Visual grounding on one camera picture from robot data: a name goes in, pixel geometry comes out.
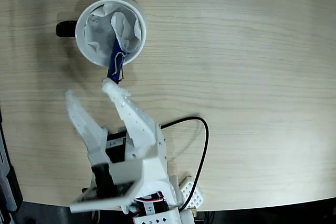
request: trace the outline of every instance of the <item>blue object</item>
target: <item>blue object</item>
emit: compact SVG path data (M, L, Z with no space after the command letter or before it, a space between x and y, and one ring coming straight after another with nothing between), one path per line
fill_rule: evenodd
M119 84L122 79L122 64L125 56L126 53L121 50L118 40L115 39L107 77L116 84Z

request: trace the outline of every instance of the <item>cup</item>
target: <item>cup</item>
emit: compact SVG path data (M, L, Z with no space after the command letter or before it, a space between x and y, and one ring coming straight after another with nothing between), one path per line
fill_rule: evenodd
M146 41L146 19L144 12L141 10L139 5L133 0L100 0L90 6L88 6L79 16L78 20L67 20L57 24L56 35L58 37L75 37L76 43L79 51L92 63L102 66L109 67L110 57L98 54L95 50L86 43L84 36L84 27L87 23L89 15L97 9L107 3L117 3L123 5L126 8L132 10L138 17L140 27L141 27L141 42L134 52L131 52L125 56L123 64L126 65L134 60L141 52L145 41Z

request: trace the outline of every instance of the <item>wood grain surface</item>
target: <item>wood grain surface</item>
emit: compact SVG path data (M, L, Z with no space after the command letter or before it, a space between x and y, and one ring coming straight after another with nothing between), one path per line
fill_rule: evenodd
M66 89L100 124L123 125L100 90L106 69L55 35L94 1L0 0L0 106L25 201L68 206L90 184ZM121 86L157 122L207 120L202 210L336 197L336 0L135 1L148 37ZM202 126L164 135L169 173L195 175Z

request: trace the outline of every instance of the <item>white 3d-printed part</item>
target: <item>white 3d-printed part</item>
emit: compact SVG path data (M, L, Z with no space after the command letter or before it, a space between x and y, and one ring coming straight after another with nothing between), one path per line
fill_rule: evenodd
M186 179L179 186L179 189L183 195L183 202L186 202L186 200L188 199L193 185L194 180L192 179L192 177L186 177ZM203 194L199 189L199 187L196 186L193 197L191 198L189 204L186 206L186 209L192 207L199 208L203 203L203 201L204 201Z
M182 224L178 208L159 214L134 217L134 224Z

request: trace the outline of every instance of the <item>mug handle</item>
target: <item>mug handle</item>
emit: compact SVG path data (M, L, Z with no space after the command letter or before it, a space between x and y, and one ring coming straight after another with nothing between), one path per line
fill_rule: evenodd
M74 38L77 20L67 20L56 25L56 35L64 38Z

